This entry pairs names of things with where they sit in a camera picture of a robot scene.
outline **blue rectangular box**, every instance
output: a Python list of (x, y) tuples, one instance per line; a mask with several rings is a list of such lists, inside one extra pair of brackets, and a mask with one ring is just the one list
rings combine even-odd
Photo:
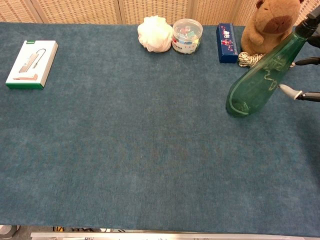
[(238, 60), (238, 49), (233, 24), (219, 23), (216, 28), (216, 40), (220, 63), (236, 63)]

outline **plush toy ear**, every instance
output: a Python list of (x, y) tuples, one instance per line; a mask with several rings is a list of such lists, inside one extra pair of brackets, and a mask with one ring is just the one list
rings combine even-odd
[(259, 0), (257, 3), (256, 3), (256, 8), (259, 9), (261, 7), (261, 5), (264, 3), (265, 0)]

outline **product box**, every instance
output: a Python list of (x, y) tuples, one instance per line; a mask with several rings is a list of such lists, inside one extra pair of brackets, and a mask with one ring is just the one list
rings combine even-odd
[(43, 89), (57, 49), (56, 41), (24, 41), (5, 84), (10, 89)]
[(232, 23), (219, 23), (216, 29), (216, 40), (220, 63), (236, 63), (238, 49)]

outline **clear plastic jar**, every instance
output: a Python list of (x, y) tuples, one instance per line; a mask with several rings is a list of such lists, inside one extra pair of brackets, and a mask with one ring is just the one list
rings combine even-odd
[(184, 18), (173, 24), (172, 46), (182, 54), (194, 53), (203, 33), (202, 25), (193, 19)]

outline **wicker partition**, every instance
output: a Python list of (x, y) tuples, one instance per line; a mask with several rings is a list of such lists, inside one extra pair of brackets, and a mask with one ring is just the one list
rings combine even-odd
[(117, 0), (31, 0), (45, 23), (121, 24)]
[(231, 23), (240, 3), (241, 0), (194, 0), (192, 18), (202, 25)]
[(241, 1), (239, 10), (233, 18), (233, 24), (237, 26), (245, 26), (252, 14), (256, 11), (257, 0)]
[(299, 24), (303, 19), (305, 19), (306, 15), (310, 13), (313, 9), (320, 5), (320, 0), (304, 0), (301, 4), (300, 15), (298, 20), (296, 21), (296, 25)]
[[(246, 25), (257, 0), (0, 0), (0, 21), (21, 23), (140, 24), (159, 15), (169, 24), (193, 18), (203, 25)], [(304, 0), (296, 24), (320, 5)]]
[(167, 23), (190, 18), (193, 0), (119, 0), (124, 24), (143, 23), (144, 17), (158, 15)]
[(0, 21), (15, 23), (36, 23), (27, 4), (22, 0), (0, 0)]
[[(242, 0), (238, 12), (233, 20), (234, 25), (246, 25), (256, 10), (257, 0)], [(304, 0), (301, 4), (300, 15), (295, 25), (299, 24), (306, 15), (320, 5), (320, 0)]]

